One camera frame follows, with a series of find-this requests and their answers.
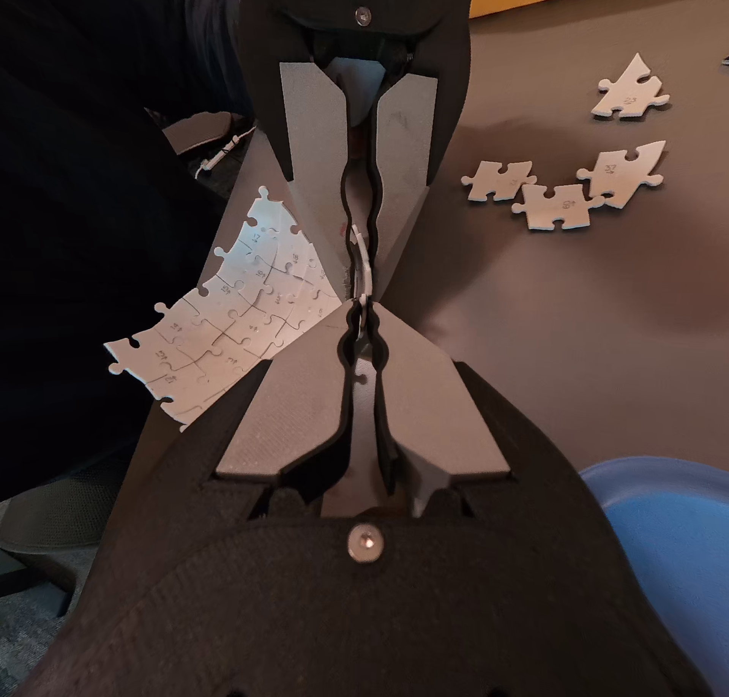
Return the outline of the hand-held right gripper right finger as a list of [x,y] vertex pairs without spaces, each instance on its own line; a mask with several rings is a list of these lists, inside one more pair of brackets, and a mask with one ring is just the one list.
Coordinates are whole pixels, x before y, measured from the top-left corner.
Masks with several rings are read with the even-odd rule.
[[420,516],[439,489],[506,477],[510,466],[451,357],[379,303],[369,305],[368,334],[387,492],[401,484]]

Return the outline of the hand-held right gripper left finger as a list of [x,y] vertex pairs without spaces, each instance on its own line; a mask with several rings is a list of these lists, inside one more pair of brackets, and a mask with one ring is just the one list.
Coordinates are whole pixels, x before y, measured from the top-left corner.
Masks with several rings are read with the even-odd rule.
[[360,314],[359,302],[343,303],[274,356],[219,477],[295,489],[306,503],[341,479],[350,459]]

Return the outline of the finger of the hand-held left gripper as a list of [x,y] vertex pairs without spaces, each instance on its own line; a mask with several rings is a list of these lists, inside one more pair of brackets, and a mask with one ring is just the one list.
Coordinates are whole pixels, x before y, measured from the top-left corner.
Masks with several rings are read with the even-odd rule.
[[379,301],[403,254],[429,191],[427,174],[437,79],[406,74],[379,98],[369,218],[372,298]]
[[335,294],[347,299],[352,294],[352,261],[344,237],[350,218],[342,200],[349,161],[346,97],[312,62],[282,62],[279,68],[295,216]]

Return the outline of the assembled white puzzle section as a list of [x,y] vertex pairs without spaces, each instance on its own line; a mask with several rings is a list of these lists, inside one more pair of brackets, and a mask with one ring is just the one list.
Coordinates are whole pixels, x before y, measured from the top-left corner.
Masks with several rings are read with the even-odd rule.
[[260,360],[275,356],[337,309],[315,248],[286,206],[261,186],[217,273],[171,307],[152,328],[105,343],[109,371],[127,371],[160,401],[169,417],[190,425]]

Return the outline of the triangular white puzzle piece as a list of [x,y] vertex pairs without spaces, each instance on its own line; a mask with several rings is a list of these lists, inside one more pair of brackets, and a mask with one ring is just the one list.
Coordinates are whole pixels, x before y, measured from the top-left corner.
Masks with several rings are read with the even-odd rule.
[[650,68],[637,53],[615,82],[607,78],[600,80],[598,90],[604,96],[590,113],[595,117],[609,118],[615,110],[619,110],[620,119],[642,117],[648,107],[659,107],[669,102],[669,94],[659,93],[661,87],[661,80],[651,75]]

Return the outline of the blue round puzzle stand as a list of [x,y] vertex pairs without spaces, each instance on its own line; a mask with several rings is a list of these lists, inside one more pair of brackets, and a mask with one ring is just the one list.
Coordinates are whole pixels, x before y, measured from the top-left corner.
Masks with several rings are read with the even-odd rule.
[[643,456],[580,474],[674,640],[728,695],[727,471]]

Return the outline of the person's dark clothing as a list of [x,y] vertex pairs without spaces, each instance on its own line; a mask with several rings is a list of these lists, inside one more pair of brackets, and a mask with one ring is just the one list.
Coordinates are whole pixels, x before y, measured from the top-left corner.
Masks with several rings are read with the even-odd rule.
[[224,201],[144,110],[2,68],[2,500],[129,456],[150,410],[104,343],[197,281]]

